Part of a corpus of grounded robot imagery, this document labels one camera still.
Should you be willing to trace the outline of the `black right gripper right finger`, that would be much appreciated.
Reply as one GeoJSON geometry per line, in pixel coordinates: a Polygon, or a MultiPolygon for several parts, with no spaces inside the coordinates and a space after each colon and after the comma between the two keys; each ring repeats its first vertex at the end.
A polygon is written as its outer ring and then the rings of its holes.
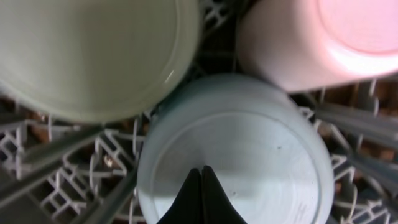
{"type": "Polygon", "coordinates": [[[210,166],[204,166],[201,173],[201,196],[205,224],[246,224],[210,166]]]}

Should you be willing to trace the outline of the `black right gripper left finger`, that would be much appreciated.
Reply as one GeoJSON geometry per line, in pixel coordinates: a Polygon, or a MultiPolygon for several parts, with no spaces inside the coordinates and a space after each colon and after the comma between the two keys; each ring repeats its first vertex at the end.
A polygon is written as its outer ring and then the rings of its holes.
{"type": "Polygon", "coordinates": [[[192,169],[173,204],[157,223],[201,224],[202,222],[201,175],[198,169],[192,169]]]}

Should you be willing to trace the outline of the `light blue white bowl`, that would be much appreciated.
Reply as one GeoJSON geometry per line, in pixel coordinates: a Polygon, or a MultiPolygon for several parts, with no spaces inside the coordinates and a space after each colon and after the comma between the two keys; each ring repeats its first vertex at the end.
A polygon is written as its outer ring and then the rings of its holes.
{"type": "Polygon", "coordinates": [[[192,169],[210,166],[247,223],[325,223],[334,194],[327,148],[289,96],[243,75],[183,87],[152,122],[137,193],[147,223],[171,207],[192,169]]]}

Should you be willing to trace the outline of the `mint green bowl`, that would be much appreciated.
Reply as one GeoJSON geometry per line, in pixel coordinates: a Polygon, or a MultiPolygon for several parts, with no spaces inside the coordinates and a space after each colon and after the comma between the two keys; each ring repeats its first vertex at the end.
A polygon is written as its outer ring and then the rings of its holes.
{"type": "Polygon", "coordinates": [[[189,0],[1,1],[1,89],[83,123],[126,119],[185,76],[201,36],[189,0]]]}

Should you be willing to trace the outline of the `pink cup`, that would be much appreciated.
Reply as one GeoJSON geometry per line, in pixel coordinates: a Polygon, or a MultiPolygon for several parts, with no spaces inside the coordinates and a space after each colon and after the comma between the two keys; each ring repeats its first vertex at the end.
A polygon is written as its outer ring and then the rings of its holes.
{"type": "Polygon", "coordinates": [[[397,0],[266,0],[236,36],[242,69],[287,92],[397,71],[397,0]]]}

